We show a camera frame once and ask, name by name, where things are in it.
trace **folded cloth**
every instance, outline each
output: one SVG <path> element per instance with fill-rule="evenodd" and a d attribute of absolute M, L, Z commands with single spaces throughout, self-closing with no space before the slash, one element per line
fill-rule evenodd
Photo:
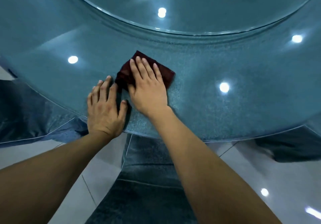
<path fill-rule="evenodd" d="M 168 89 L 174 79 L 175 72 L 170 70 L 169 68 L 165 67 L 164 65 L 160 64 L 156 60 L 146 56 L 145 54 L 141 53 L 140 51 L 136 51 L 133 55 L 132 59 L 136 59 L 136 57 L 145 58 L 151 68 L 153 68 L 153 64 L 157 64 L 159 71 L 162 75 L 163 82 L 165 84 L 166 89 Z M 130 60 L 128 60 L 117 73 L 117 77 L 115 79 L 115 83 L 118 84 L 119 88 L 123 88 L 128 91 L 127 84 L 135 85 L 135 79 L 133 73 L 130 69 Z"/>

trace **hand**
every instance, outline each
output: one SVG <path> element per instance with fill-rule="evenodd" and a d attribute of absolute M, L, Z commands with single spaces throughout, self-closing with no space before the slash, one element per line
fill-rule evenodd
<path fill-rule="evenodd" d="M 130 98 L 139 112 L 151 118 L 168 108 L 166 88 L 155 63 L 154 71 L 145 58 L 136 57 L 136 63 L 137 66 L 133 59 L 130 60 L 130 68 L 136 82 L 136 88 L 128 85 Z"/>
<path fill-rule="evenodd" d="M 89 133 L 105 133 L 110 140 L 118 137 L 124 128 L 127 102 L 120 104 L 119 113 L 116 106 L 117 84 L 109 89 L 111 76 L 105 81 L 100 80 L 87 97 L 88 131 Z"/>

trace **floor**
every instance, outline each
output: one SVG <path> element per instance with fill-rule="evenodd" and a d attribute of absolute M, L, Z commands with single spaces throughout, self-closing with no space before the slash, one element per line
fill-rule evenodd
<path fill-rule="evenodd" d="M 1 71 L 0 79 L 10 79 Z M 50 224 L 85 223 L 121 170 L 123 133 L 103 148 L 78 178 Z M 59 147 L 41 141 L 0 149 L 0 168 Z M 277 163 L 254 141 L 211 143 L 209 147 L 234 169 L 283 223 L 321 223 L 321 161 Z"/>

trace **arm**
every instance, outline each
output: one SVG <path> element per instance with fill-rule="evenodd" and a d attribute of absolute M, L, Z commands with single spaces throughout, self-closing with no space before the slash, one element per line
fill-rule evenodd
<path fill-rule="evenodd" d="M 87 98 L 88 135 L 0 170 L 0 223 L 49 222 L 89 161 L 120 135 L 127 104 L 117 112 L 116 84 L 107 100 L 110 79 Z"/>
<path fill-rule="evenodd" d="M 166 144 L 199 223 L 280 223 L 225 162 L 195 136 L 167 106 L 162 76 L 139 57 L 131 61 L 135 107 L 153 123 Z"/>

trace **forearm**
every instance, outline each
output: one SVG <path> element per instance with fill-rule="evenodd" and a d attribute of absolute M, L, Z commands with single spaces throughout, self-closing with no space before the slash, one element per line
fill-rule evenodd
<path fill-rule="evenodd" d="M 109 141 L 103 134 L 89 134 L 0 170 L 0 223 L 47 223 Z"/>
<path fill-rule="evenodd" d="M 151 118 L 199 223 L 280 223 L 251 187 L 171 110 Z"/>

